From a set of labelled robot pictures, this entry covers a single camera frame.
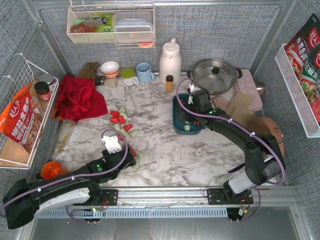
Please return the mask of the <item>green coffee capsule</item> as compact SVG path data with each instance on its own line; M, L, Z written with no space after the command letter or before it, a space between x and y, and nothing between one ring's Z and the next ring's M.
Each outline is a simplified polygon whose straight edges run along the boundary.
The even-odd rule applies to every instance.
M190 131L191 130L191 126L190 125L185 125L184 126L184 130L185 131Z

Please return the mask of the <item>teal storage basket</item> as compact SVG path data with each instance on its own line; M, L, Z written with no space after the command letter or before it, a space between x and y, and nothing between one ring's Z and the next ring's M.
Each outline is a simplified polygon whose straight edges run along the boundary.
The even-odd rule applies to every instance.
M172 124L175 132L179 135L197 135L204 129L204 126L196 120L195 116L186 112L177 101L177 97L172 99ZM190 125L190 131L185 131L184 126Z

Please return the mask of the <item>brown cardboard sheet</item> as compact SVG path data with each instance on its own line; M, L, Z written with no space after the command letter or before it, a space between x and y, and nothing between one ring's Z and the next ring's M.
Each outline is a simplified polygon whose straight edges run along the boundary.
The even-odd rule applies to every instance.
M225 112L228 115L231 115L235 107L248 109L248 107L252 104L253 101L254 97L252 95L243 92L238 92L225 109Z
M236 106L231 114L231 118L242 126L246 127L253 118L254 112L243 107Z

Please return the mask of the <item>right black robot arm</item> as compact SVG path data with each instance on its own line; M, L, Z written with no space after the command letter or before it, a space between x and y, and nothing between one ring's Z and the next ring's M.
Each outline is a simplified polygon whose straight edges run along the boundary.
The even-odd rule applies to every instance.
M178 98L177 102L190 122L199 122L201 126L223 135L244 152L244 172L224 183L227 195L239 195L254 186L270 183L277 175L285 178L285 162L274 135L249 130L224 110L213 108L204 89L190 93L186 100Z

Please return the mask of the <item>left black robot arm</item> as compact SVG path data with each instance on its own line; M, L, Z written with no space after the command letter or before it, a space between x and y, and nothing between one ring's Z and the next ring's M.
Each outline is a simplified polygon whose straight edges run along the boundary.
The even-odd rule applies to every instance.
M101 184L117 178L121 170L136 164L130 149L116 153L102 152L102 157L79 169L51 180L16 181L2 202L7 227L10 230L25 226L36 214L68 205L103 205L111 198Z

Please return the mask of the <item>orange cup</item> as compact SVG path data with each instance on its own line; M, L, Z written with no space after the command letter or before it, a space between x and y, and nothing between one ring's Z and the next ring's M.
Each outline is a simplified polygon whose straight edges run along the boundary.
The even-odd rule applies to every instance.
M50 161L43 166L40 176L45 180L51 180L67 173L67 169L62 164L57 161Z

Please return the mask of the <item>blue mug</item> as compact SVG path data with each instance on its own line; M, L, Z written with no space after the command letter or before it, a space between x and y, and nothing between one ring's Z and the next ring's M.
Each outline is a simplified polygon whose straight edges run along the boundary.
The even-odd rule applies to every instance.
M141 62L136 66L136 74L140 83L149 83L155 80L152 67L147 62Z

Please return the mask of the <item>round wooden board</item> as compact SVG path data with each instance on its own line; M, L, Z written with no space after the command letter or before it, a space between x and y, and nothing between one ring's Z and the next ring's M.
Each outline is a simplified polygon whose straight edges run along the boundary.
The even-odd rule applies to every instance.
M258 134L268 135L272 134L277 139L282 156L285 155L284 136L278 125L269 117L253 117L246 125L246 127Z

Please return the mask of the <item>green lidded cup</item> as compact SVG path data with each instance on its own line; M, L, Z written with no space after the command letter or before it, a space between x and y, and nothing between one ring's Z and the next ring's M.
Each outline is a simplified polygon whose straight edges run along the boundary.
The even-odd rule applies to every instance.
M124 68L121 71L120 76L125 86L130 87L139 84L138 77L136 76L136 73L132 68Z

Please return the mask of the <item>pepper grinder bottle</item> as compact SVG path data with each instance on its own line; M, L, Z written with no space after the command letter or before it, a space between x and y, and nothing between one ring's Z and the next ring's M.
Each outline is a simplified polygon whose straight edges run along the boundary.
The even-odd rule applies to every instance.
M117 77L107 78L104 76L97 76L94 81L97 86L105 86L112 88L116 88L119 84Z

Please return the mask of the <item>red snack bag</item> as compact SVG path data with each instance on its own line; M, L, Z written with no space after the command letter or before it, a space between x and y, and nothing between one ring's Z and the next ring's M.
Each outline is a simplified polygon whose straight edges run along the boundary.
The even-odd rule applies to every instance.
M41 129L42 117L35 111L31 85L22 88L0 115L0 132L32 152Z

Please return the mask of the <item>brown paper bag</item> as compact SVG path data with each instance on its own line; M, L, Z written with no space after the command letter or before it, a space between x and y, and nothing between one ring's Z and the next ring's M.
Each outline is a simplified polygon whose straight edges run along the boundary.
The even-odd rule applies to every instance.
M84 64L77 77L95 80L99 66L100 64L98 62L87 62Z

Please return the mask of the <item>dark lid jar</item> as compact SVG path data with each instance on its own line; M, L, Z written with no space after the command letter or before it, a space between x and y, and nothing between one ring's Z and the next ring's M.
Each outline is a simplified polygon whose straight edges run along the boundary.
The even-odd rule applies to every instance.
M38 81L34 84L34 90L41 101L49 101L52 93L50 87L46 82Z

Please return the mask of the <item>clear plastic container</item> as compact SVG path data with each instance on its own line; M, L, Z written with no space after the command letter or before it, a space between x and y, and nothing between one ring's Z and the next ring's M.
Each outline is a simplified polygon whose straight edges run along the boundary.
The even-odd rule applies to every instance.
M152 15L148 11L123 11L114 15L113 32L118 42L149 42L154 38Z

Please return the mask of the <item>white right wall basket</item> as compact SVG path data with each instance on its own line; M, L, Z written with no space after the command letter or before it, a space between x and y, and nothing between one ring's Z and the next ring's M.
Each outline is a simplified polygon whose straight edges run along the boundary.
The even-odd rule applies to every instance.
M300 86L298 78L289 62L285 51L285 43L281 45L274 57L282 78L290 94L296 113L307 138L320 137L320 125L312 111L309 102Z

